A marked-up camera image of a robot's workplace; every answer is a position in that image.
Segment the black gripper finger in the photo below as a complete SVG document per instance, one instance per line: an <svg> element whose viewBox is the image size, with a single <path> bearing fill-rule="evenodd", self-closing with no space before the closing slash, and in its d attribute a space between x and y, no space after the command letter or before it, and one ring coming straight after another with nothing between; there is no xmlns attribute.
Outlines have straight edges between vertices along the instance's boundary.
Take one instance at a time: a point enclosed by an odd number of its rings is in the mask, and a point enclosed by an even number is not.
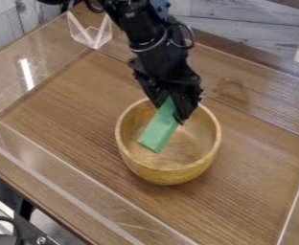
<svg viewBox="0 0 299 245"><path fill-rule="evenodd" d="M170 95L169 85L165 80L145 79L139 82L143 92L157 107L161 107Z"/></svg>
<svg viewBox="0 0 299 245"><path fill-rule="evenodd" d="M195 109L198 108L198 103L201 102L201 94L182 94L174 92L171 94L171 98L175 105L174 118L181 124L183 124L186 120L190 118Z"/></svg>

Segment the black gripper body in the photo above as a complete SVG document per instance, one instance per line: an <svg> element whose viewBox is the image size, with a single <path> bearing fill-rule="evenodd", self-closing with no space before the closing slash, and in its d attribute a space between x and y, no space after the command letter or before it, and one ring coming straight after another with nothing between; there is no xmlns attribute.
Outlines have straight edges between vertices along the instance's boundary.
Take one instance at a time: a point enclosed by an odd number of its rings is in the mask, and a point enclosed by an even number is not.
<svg viewBox="0 0 299 245"><path fill-rule="evenodd" d="M199 93L203 89L201 77L189 64L187 40L182 34L159 34L158 36L130 39L130 48L135 57L128 61L135 71L135 79L165 80L170 95Z"/></svg>

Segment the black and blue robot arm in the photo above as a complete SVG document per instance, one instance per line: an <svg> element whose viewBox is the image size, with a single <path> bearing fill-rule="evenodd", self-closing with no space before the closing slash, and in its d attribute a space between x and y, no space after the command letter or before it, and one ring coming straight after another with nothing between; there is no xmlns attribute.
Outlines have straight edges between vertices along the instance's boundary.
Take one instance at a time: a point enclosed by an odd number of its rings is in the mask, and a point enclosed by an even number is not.
<svg viewBox="0 0 299 245"><path fill-rule="evenodd" d="M201 76L189 64L193 29L169 15L169 0L80 0L94 13L107 13L126 33L135 57L134 76L155 106L174 102L173 117L183 123L198 108Z"/></svg>

